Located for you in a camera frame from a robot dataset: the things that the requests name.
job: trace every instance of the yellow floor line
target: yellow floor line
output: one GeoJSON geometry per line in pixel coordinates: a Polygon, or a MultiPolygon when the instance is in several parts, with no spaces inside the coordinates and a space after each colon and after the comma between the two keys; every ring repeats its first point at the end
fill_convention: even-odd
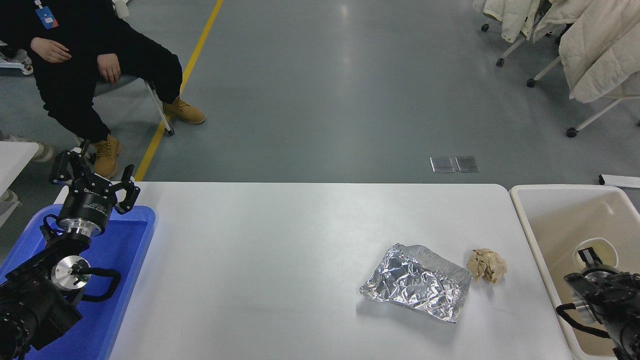
{"type": "MultiPolygon", "coordinates": [[[[207,24],[202,30],[200,39],[198,39],[198,43],[196,44],[196,47],[193,50],[193,54],[191,54],[191,58],[187,63],[187,67],[184,69],[184,72],[182,73],[182,85],[180,86],[180,93],[182,93],[182,91],[184,90],[184,86],[187,85],[187,80],[189,80],[191,71],[193,71],[193,67],[195,66],[196,61],[200,56],[200,51],[202,51],[202,47],[204,46],[205,41],[207,41],[207,37],[209,36],[209,32],[211,31],[213,22],[216,20],[216,17],[218,16],[218,12],[220,11],[222,2],[224,2],[224,0],[218,0],[218,2],[216,3],[216,6],[214,6],[213,11],[211,12],[211,16],[209,16],[209,20],[207,21],[207,24]]],[[[163,133],[164,133],[164,124],[161,122],[160,124],[158,124],[156,133],[154,134],[154,137],[151,139],[151,143],[149,144],[149,147],[147,147],[147,151],[145,152],[144,157],[142,157],[142,161],[138,166],[138,170],[136,171],[136,174],[133,175],[133,178],[136,181],[144,180],[145,174],[147,173],[147,169],[151,164],[151,160],[154,158],[154,154],[156,153],[156,149],[160,144],[160,140],[162,140],[163,133]]]]}

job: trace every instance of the gray floor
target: gray floor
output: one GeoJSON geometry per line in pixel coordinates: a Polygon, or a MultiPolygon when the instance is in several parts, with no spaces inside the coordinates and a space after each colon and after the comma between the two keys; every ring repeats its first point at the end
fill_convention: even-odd
{"type": "MultiPolygon", "coordinates": [[[[146,181],[596,184],[640,176],[640,101],[569,139],[611,100],[569,100],[561,67],[527,88],[557,56],[553,38],[509,44],[471,0],[226,1],[185,87],[201,126],[174,122],[146,181]],[[473,155],[481,172],[434,174],[430,156],[473,155]]],[[[128,21],[186,66],[215,1],[129,4],[128,21]]],[[[58,149],[71,136],[48,119],[32,77],[0,69],[0,128],[58,149]]],[[[136,166],[157,127],[140,81],[96,98],[136,166]]],[[[5,256],[59,189],[29,164],[11,189],[24,202],[0,228],[5,256]]],[[[636,206],[640,192],[626,190],[636,206]]]]}

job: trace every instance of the robotic arm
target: robotic arm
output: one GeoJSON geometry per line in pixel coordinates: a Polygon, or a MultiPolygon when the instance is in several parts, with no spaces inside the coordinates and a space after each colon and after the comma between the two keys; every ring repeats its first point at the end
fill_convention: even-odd
{"type": "Polygon", "coordinates": [[[619,360],[640,359],[640,274],[604,265],[591,247],[578,253],[586,268],[564,277],[577,301],[558,306],[556,312],[580,331],[613,340],[619,360]],[[569,309],[578,310],[587,323],[604,325],[606,331],[578,323],[566,313],[569,309]]]}
{"type": "Polygon", "coordinates": [[[6,275],[0,285],[0,359],[24,359],[33,346],[40,350],[63,336],[80,319],[76,309],[83,301],[110,298],[120,282],[116,270],[92,268],[80,254],[89,249],[91,236],[102,234],[113,208],[120,214],[131,210],[140,188],[131,181],[133,165],[125,168],[118,184],[95,175],[85,153],[74,149],[58,155],[49,178],[51,183],[69,187],[69,195],[58,216],[47,215],[40,227],[45,248],[6,275]],[[126,196],[118,202],[116,192],[126,196]],[[54,218],[53,229],[47,219],[54,218]],[[103,295],[84,293],[91,276],[110,277],[103,295]]]}

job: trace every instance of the id badge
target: id badge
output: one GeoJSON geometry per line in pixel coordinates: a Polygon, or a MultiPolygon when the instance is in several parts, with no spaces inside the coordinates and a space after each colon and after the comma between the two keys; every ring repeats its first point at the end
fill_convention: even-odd
{"type": "Polygon", "coordinates": [[[58,21],[53,16],[53,13],[51,13],[48,6],[45,6],[42,9],[36,9],[36,14],[38,14],[38,17],[40,18],[40,21],[42,21],[42,25],[44,25],[45,29],[49,30],[58,27],[58,21]]]}

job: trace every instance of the crumpled paper ball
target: crumpled paper ball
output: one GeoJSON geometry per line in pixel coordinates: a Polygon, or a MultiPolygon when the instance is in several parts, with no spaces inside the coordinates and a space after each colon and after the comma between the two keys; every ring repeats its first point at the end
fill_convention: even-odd
{"type": "Polygon", "coordinates": [[[506,274],[507,262],[491,249],[477,249],[473,250],[469,257],[467,269],[476,281],[482,277],[485,281],[495,284],[506,274]]]}

